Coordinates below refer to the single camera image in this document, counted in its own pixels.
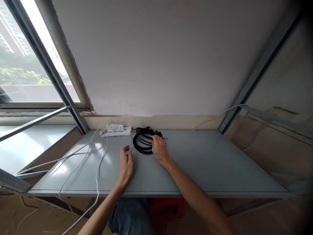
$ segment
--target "building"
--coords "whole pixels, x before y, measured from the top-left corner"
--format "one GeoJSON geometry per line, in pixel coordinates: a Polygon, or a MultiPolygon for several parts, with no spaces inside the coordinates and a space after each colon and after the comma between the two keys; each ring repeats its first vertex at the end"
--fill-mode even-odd
{"type": "Polygon", "coordinates": [[[0,46],[22,56],[34,53],[3,0],[0,0],[0,46]]]}

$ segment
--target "white power strip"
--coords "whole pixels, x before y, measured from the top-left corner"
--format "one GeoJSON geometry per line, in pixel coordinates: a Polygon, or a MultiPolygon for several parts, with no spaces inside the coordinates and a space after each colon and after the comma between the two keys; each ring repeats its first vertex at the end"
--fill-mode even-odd
{"type": "Polygon", "coordinates": [[[119,131],[119,132],[109,132],[109,133],[104,133],[101,135],[101,137],[106,137],[106,136],[119,136],[119,135],[131,135],[131,127],[124,127],[124,131],[119,131]]]}

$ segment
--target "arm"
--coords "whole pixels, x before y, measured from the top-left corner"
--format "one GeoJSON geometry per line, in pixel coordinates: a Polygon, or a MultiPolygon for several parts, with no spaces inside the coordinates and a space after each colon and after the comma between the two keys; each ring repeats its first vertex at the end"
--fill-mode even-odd
{"type": "Polygon", "coordinates": [[[152,151],[159,162],[167,169],[189,206],[209,227],[212,234],[237,234],[226,215],[215,202],[170,158],[164,140],[154,135],[152,151]]]}
{"type": "Polygon", "coordinates": [[[121,171],[117,184],[110,194],[105,198],[90,219],[85,223],[78,235],[101,235],[111,216],[111,212],[119,197],[126,188],[133,172],[133,154],[129,145],[120,150],[121,171]]]}

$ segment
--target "coiled black cable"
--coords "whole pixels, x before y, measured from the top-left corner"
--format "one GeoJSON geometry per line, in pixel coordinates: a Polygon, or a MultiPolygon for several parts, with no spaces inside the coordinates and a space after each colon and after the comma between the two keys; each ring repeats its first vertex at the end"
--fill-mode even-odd
{"type": "Polygon", "coordinates": [[[152,154],[152,144],[149,141],[149,140],[152,140],[152,138],[149,135],[150,136],[158,135],[161,138],[163,138],[161,132],[154,131],[150,129],[149,126],[146,128],[136,128],[136,135],[133,138],[133,145],[135,149],[137,149],[138,152],[143,153],[143,154],[152,154]],[[147,147],[138,145],[137,141],[147,147]]]}

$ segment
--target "gray table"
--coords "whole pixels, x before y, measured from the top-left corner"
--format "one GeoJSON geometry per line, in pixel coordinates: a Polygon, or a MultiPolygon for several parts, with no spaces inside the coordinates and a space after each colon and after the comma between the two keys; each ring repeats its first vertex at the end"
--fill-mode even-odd
{"type": "MultiPolygon", "coordinates": [[[[89,131],[68,153],[90,141],[89,131]]],[[[168,152],[178,165],[213,197],[284,197],[288,191],[278,184],[217,130],[162,131],[168,152]]],[[[71,175],[62,190],[63,196],[96,196],[96,171],[104,153],[106,138],[91,144],[81,167],[71,175]]],[[[165,168],[153,155],[135,150],[131,136],[109,137],[108,153],[102,161],[99,175],[101,196],[112,190],[119,176],[119,149],[130,145],[134,171],[124,196],[179,196],[180,192],[165,168]]],[[[59,161],[28,192],[35,196],[57,196],[65,179],[81,162],[85,154],[59,161]]]]}
{"type": "MultiPolygon", "coordinates": [[[[0,136],[17,126],[0,126],[0,136]]],[[[76,125],[37,125],[0,142],[0,168],[15,175],[33,165],[76,125]]]]}

